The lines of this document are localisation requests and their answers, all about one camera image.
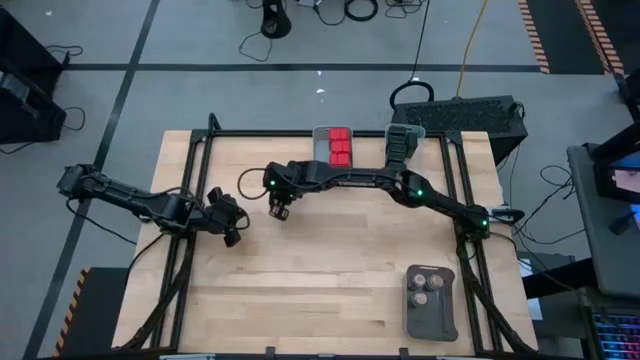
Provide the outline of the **white plastic bin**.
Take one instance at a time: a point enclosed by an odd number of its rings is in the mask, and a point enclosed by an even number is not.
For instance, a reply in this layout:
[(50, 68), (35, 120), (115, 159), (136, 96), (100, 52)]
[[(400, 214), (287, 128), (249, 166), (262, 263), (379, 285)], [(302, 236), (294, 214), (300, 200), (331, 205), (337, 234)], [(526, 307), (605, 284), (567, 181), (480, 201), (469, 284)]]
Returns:
[(313, 159), (316, 161), (326, 162), (329, 164), (329, 156), (330, 152), (330, 140), (328, 136), (328, 131), (330, 128), (335, 127), (346, 127), (350, 129), (350, 141), (351, 141), (351, 166), (350, 167), (338, 167), (338, 168), (351, 168), (353, 165), (353, 154), (352, 154), (352, 129), (347, 126), (319, 126), (313, 129), (312, 138), (313, 138)]

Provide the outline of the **clear plastic bin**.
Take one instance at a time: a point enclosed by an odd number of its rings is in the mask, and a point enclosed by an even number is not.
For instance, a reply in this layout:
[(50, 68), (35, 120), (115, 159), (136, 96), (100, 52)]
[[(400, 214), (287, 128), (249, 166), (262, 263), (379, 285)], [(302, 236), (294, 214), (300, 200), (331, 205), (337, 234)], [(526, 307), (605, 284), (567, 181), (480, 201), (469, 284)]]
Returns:
[(386, 160), (386, 144), (389, 136), (387, 135), (387, 129), (390, 125), (399, 125), (404, 126), (407, 129), (407, 133), (414, 132), (418, 136), (418, 146), (416, 149), (406, 149), (406, 157), (404, 163), (406, 164), (405, 169), (412, 170), (414, 172), (421, 172), (425, 169), (425, 160), (424, 160), (424, 139), (426, 137), (426, 131), (424, 128), (417, 125), (406, 125), (406, 124), (389, 124), (385, 128), (385, 165), (388, 162)]

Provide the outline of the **black mat, orange stripes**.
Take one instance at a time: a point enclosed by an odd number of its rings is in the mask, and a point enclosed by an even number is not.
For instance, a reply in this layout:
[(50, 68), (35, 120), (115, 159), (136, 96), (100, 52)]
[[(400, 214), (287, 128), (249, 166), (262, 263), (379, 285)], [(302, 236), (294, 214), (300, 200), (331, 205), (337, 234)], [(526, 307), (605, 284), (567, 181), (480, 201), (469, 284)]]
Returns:
[(55, 357), (110, 351), (126, 275), (126, 268), (92, 267), (80, 271), (55, 343)]
[(551, 75), (624, 74), (605, 25), (606, 0), (517, 0), (539, 70)]

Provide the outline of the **black stand base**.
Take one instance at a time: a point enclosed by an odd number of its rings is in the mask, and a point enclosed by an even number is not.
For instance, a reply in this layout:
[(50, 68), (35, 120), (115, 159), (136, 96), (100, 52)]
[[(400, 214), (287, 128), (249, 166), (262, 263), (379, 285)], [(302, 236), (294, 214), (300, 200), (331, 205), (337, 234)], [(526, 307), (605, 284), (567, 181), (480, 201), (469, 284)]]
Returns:
[(260, 32), (268, 39), (280, 39), (292, 29), (286, 13), (284, 0), (262, 0), (262, 23)]

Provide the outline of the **black computer case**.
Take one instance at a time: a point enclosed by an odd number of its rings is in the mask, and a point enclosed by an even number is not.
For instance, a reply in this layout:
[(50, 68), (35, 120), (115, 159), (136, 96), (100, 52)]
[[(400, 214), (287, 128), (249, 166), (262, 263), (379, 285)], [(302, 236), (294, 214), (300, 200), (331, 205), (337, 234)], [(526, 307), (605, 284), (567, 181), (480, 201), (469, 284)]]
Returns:
[(392, 122), (427, 132), (486, 132), (496, 165), (528, 136), (524, 105), (511, 95), (398, 104)]

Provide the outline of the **dark grey plastic bin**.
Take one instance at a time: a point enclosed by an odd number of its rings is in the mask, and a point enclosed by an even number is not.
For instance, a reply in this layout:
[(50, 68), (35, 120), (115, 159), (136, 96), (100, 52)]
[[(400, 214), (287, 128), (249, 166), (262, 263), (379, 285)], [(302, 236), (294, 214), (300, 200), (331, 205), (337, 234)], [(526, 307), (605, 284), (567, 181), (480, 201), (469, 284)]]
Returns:
[[(426, 279), (431, 274), (438, 274), (444, 279), (441, 290), (431, 292), (425, 289), (412, 291), (408, 280), (414, 274), (423, 274)], [(454, 272), (446, 267), (429, 265), (411, 265), (403, 276), (402, 305), (404, 331), (414, 339), (439, 342), (454, 342), (458, 339), (458, 331), (454, 320), (453, 283)], [(415, 292), (428, 295), (428, 303), (420, 308), (411, 306), (410, 297)]]

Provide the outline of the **black equipment case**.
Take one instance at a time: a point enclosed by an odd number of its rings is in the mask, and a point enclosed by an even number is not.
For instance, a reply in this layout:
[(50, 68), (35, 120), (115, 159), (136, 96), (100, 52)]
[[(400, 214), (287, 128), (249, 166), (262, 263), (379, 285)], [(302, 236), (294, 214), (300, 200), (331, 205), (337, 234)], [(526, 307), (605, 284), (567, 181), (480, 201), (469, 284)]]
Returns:
[(0, 71), (19, 73), (30, 81), (56, 82), (60, 62), (4, 7), (0, 7)]
[(51, 142), (61, 136), (66, 113), (12, 73), (0, 75), (0, 144)]

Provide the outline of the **black power adapter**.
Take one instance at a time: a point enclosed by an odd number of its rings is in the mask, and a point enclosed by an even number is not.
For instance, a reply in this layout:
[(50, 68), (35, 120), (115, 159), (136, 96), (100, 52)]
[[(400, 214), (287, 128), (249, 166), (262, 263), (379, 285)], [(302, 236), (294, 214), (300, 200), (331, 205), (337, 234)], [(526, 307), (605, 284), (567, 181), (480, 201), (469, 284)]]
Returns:
[(525, 216), (522, 210), (505, 206), (488, 208), (487, 211), (492, 222), (500, 222), (508, 225), (519, 222)]

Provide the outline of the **grey desk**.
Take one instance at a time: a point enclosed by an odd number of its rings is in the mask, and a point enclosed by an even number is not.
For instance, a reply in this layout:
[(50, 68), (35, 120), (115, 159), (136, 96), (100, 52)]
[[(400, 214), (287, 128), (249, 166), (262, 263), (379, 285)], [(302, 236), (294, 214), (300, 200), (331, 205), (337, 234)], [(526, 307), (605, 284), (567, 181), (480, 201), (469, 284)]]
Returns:
[(587, 149), (567, 148), (600, 291), (640, 299), (640, 205), (602, 197)]

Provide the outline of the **black monitor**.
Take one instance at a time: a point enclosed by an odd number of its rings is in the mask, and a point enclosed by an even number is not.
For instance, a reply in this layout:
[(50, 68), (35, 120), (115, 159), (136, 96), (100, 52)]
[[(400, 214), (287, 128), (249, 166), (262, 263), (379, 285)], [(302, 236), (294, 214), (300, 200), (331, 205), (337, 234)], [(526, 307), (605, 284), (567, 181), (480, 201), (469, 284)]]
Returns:
[(640, 122), (596, 146), (590, 156), (600, 196), (640, 204)]

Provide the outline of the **rainbow backlit keyboard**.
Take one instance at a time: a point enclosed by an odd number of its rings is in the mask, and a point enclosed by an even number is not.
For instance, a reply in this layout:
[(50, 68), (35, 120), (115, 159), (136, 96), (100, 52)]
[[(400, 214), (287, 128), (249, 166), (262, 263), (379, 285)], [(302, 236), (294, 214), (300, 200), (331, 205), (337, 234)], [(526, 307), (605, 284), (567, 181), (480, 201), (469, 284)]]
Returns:
[(601, 360), (640, 360), (640, 315), (593, 313), (591, 318)]

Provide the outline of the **black metal table frame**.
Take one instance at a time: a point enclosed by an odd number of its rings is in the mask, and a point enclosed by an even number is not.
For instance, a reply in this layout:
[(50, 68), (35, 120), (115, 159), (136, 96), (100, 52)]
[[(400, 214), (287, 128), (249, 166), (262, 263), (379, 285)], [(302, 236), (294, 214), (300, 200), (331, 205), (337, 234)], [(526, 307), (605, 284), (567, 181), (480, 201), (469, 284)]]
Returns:
[(167, 131), (157, 151), (152, 187), (182, 181), (220, 187), (250, 217), (228, 248), (211, 234), (196, 238), (188, 285), (168, 309), (163, 345), (183, 352), (467, 356), (492, 346), (493, 326), (453, 283), (458, 339), (409, 337), (402, 319), (402, 280), (411, 265), (460, 268), (454, 225), (427, 208), (408, 209), (385, 192), (333, 189), (308, 194), (286, 221), (268, 213), (262, 168), (308, 160), (307, 130), (230, 130), (202, 144), (197, 131)]

